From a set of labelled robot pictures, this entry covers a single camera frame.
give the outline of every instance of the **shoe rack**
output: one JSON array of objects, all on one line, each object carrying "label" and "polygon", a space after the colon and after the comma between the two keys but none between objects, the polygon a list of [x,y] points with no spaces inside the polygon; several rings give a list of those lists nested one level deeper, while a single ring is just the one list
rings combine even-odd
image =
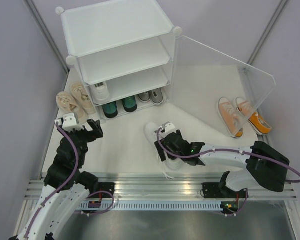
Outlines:
[{"label": "shoe rack", "polygon": [[[121,116],[127,113],[121,99],[137,99],[140,93],[172,83],[176,30],[155,0],[113,0],[56,11],[68,47],[66,61],[76,68],[103,119],[108,118],[102,105],[116,101]],[[91,87],[104,82],[110,99],[100,104]],[[137,110],[151,106],[152,101],[137,99]]]}]

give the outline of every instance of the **orange sneaker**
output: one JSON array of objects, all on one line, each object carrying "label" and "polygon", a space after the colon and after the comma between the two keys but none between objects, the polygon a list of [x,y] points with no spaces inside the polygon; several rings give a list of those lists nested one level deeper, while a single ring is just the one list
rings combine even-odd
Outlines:
[{"label": "orange sneaker", "polygon": [[[253,110],[250,102],[245,100],[242,97],[238,97],[236,100],[237,109],[244,115],[249,116]],[[249,118],[249,123],[255,130],[255,132],[259,135],[266,135],[271,130],[272,127],[264,120],[262,116],[259,115],[256,111]]]},{"label": "orange sneaker", "polygon": [[222,97],[219,99],[217,110],[230,135],[235,139],[240,138],[244,134],[244,130],[242,128],[238,131],[241,116],[237,114],[232,103],[227,98]]}]

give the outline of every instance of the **white shoe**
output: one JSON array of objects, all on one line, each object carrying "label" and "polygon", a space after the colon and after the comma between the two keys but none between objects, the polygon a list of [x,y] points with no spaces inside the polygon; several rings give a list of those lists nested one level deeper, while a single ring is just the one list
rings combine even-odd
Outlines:
[{"label": "white shoe", "polygon": [[73,96],[71,96],[67,92],[59,92],[56,96],[56,104],[59,109],[65,112],[66,114],[75,113],[78,116],[79,123],[84,124],[88,120],[88,114],[84,111],[84,109],[79,106]]},{"label": "white shoe", "polygon": [[96,113],[96,108],[92,104],[90,97],[88,96],[88,93],[81,82],[74,82],[71,84],[70,92],[87,114]]}]

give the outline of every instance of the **beige sneaker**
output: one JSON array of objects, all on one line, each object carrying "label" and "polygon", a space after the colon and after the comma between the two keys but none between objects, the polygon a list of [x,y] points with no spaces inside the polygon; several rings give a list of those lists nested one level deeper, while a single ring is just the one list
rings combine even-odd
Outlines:
[{"label": "beige sneaker", "polygon": [[89,117],[88,114],[86,114],[84,109],[78,105],[74,97],[69,93],[64,91],[59,92],[56,96],[56,104],[58,105],[59,109],[66,114],[76,113],[80,124],[87,122]]},{"label": "beige sneaker", "polygon": [[228,128],[230,135],[236,139],[240,138],[244,134],[244,130],[242,128],[239,132],[237,132],[241,117],[237,114],[236,109],[231,102],[225,97],[220,98],[217,110],[221,119]]},{"label": "beige sneaker", "polygon": [[88,93],[81,82],[74,82],[71,84],[70,92],[87,114],[96,113],[96,108],[92,104],[90,97],[88,96]]}]

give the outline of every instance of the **clear acrylic door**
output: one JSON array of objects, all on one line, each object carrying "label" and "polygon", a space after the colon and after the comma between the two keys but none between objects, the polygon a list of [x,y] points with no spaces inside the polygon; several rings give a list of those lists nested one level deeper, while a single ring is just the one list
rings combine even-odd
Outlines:
[{"label": "clear acrylic door", "polygon": [[[219,132],[235,136],[275,87],[274,78],[250,65],[216,51],[186,36],[176,40],[176,55],[170,94],[172,103]],[[234,109],[221,110],[220,99],[228,99]],[[251,103],[245,115],[237,111],[236,99]],[[221,118],[235,114],[232,129]]]}]

